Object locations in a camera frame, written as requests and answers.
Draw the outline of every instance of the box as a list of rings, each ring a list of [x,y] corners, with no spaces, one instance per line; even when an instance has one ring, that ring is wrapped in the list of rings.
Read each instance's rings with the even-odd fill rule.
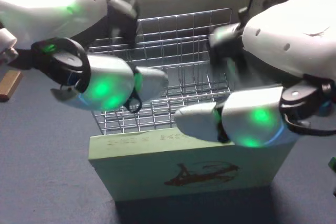
[[[244,148],[171,128],[94,136],[89,162],[112,198],[128,201],[269,185],[293,145]]]

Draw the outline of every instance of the metal wire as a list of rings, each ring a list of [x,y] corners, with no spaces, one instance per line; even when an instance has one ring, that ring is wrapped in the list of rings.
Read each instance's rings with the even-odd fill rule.
[[[210,26],[229,24],[231,9],[139,20],[137,45],[129,54],[121,38],[95,41],[89,52],[115,55],[137,66],[165,71],[169,86],[159,99],[146,102],[136,115],[124,107],[92,112],[102,134],[139,132],[175,127],[174,113],[187,105],[213,102],[228,95],[225,74],[214,76],[206,48]]]

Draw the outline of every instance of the green box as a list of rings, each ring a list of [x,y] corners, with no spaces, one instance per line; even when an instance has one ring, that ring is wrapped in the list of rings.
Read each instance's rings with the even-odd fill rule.
[[[94,136],[89,161],[115,201],[261,187],[294,146],[244,148],[177,128]]]

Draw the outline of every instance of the cardboard box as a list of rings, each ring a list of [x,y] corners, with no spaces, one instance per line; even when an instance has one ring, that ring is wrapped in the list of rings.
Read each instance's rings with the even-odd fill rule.
[[[244,148],[177,128],[94,136],[89,161],[115,201],[266,186],[294,146]]]

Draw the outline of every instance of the wire basket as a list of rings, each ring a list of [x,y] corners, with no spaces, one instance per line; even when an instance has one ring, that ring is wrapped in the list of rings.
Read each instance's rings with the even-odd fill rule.
[[[210,26],[229,24],[231,15],[232,10],[225,8],[141,19],[135,49],[128,49],[120,38],[96,40],[90,53],[115,55],[137,66],[163,70],[169,77],[162,96],[145,102],[137,114],[124,107],[92,112],[101,134],[176,127],[177,109],[226,97],[234,87],[229,87],[224,72],[212,74],[206,42]]]

